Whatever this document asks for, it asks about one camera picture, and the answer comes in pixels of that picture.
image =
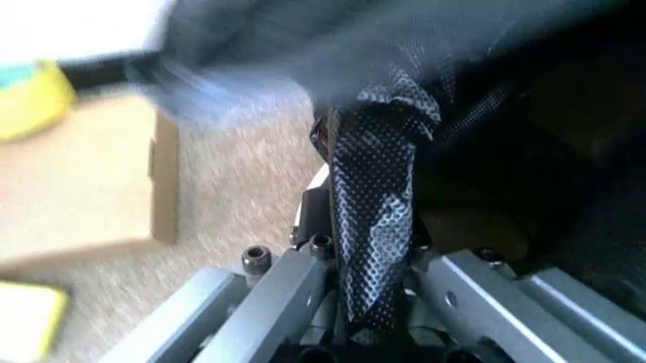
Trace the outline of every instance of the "hex socket bolt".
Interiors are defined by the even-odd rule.
[[[242,268],[250,275],[262,275],[272,267],[272,253],[265,246],[251,246],[242,253]]]
[[[474,252],[476,256],[480,257],[480,259],[489,263],[497,263],[497,262],[504,261],[504,258],[500,253],[488,247],[478,248]]]
[[[332,239],[324,234],[315,234],[309,239],[312,254],[321,259],[327,259],[333,256],[334,250]]]

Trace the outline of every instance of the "metal frame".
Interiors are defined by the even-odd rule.
[[[516,361],[646,361],[646,324],[561,271],[514,281],[469,251],[415,271],[461,345],[489,338]]]
[[[231,307],[248,294],[244,277],[220,268],[199,271],[101,363],[188,361],[224,323]]]
[[[288,250],[194,363],[267,362],[285,341],[298,343],[323,299],[325,274],[316,258]]]

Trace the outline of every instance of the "blurred object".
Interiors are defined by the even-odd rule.
[[[103,54],[88,60],[61,62],[61,70],[78,93],[93,88],[127,82],[126,64],[146,67],[156,56],[154,52]]]
[[[46,358],[67,300],[51,287],[0,281],[0,361]]]
[[[55,62],[0,70],[0,141],[23,138],[60,121],[76,95]]]
[[[281,94],[286,79],[304,87],[317,107],[352,106],[359,92],[387,81],[402,60],[410,60],[404,71],[415,81],[446,88],[440,101],[462,108],[490,86],[480,79],[461,87],[463,72],[626,3],[178,0],[159,57],[133,64],[128,77],[146,85],[179,122],[199,118],[211,129],[223,127],[228,108],[253,106],[258,94]],[[542,62],[524,64],[505,67],[503,75],[513,79]]]
[[[178,135],[137,95],[0,146],[0,269],[175,241]]]

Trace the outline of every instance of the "yellow sponge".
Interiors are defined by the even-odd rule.
[[[39,62],[27,77],[0,88],[0,142],[45,129],[71,108],[74,88],[55,62]]]
[[[51,287],[0,282],[0,361],[44,359],[66,304]]]

